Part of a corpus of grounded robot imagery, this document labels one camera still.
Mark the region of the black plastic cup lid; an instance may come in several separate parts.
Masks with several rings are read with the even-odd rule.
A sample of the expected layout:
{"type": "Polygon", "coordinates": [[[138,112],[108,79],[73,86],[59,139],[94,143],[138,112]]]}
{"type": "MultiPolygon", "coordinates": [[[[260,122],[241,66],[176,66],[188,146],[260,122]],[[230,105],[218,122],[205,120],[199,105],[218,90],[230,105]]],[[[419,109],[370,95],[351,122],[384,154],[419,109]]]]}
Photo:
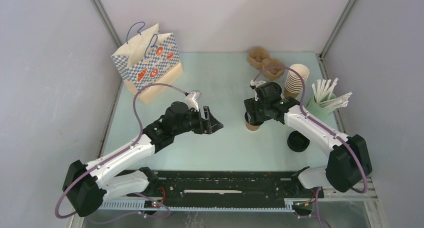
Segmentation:
{"type": "Polygon", "coordinates": [[[246,123],[248,123],[249,125],[257,126],[256,119],[251,113],[245,112],[244,118],[246,123]]]}

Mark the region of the brown paper cup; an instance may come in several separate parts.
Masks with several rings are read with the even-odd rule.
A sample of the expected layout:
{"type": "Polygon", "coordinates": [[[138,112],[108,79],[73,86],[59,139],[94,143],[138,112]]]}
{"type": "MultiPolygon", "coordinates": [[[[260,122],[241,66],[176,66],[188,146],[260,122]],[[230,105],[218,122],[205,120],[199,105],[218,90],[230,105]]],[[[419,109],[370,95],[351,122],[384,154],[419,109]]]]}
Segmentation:
{"type": "Polygon", "coordinates": [[[245,126],[249,131],[256,131],[260,128],[260,126],[262,125],[262,123],[259,124],[250,124],[249,122],[245,122],[245,126]]]}

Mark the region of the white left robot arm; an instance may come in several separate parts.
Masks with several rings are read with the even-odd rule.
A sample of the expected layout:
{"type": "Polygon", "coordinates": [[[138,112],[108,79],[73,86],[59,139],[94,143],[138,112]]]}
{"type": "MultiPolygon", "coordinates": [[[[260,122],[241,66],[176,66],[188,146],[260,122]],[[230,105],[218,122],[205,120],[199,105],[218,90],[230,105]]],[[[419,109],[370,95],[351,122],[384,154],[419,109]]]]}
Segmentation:
{"type": "Polygon", "coordinates": [[[131,193],[156,194],[158,177],[148,167],[131,173],[123,171],[143,158],[171,145],[177,135],[213,134],[223,128],[204,106],[203,113],[184,102],[173,102],[165,113],[141,133],[114,152],[83,164],[73,162],[67,171],[63,191],[80,217],[94,213],[104,201],[131,193]]]}

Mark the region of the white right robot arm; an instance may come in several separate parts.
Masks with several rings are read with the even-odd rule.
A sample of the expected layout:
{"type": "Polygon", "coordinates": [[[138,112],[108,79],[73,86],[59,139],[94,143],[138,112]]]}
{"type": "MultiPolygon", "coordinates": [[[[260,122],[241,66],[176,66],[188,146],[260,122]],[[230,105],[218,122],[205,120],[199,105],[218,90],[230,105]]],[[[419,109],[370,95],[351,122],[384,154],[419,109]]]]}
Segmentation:
{"type": "Polygon", "coordinates": [[[245,122],[259,127],[274,120],[293,128],[287,138],[292,151],[303,152],[314,143],[327,157],[327,164],[299,170],[291,182],[295,196],[303,197],[315,187],[333,187],[347,192],[373,171],[366,141],[360,135],[349,136],[332,129],[305,110],[293,97],[282,97],[282,88],[275,82],[250,82],[255,96],[246,99],[245,122]]]}

